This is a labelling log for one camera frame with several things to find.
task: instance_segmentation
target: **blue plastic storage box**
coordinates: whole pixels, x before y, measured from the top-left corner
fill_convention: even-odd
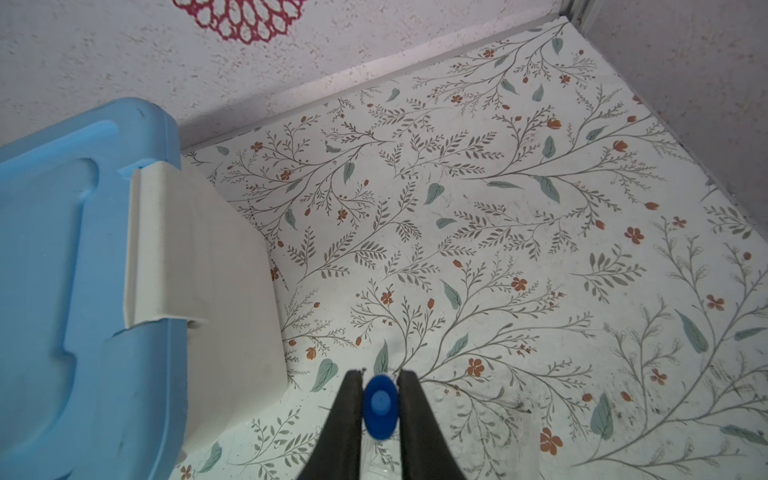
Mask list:
[[[0,148],[0,478],[166,480],[187,324],[125,329],[131,174],[180,168],[157,105],[113,101]]]

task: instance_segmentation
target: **textured wall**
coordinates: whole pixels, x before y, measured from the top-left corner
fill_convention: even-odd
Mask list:
[[[284,1],[246,0],[272,6]],[[507,19],[500,28],[511,28],[560,5],[560,0],[293,2],[301,17],[287,28],[288,35],[245,45],[201,28],[172,0],[2,0],[0,144],[125,95],[165,108],[181,125],[182,144],[195,144],[276,113],[270,95],[499,18]],[[494,33],[479,29],[458,40],[469,43]],[[443,53],[439,45],[430,48],[432,56]],[[364,72],[358,76],[367,79]],[[337,89],[333,78],[318,82],[301,101],[351,86],[342,85]]]
[[[768,227],[768,2],[606,0],[587,37]]]

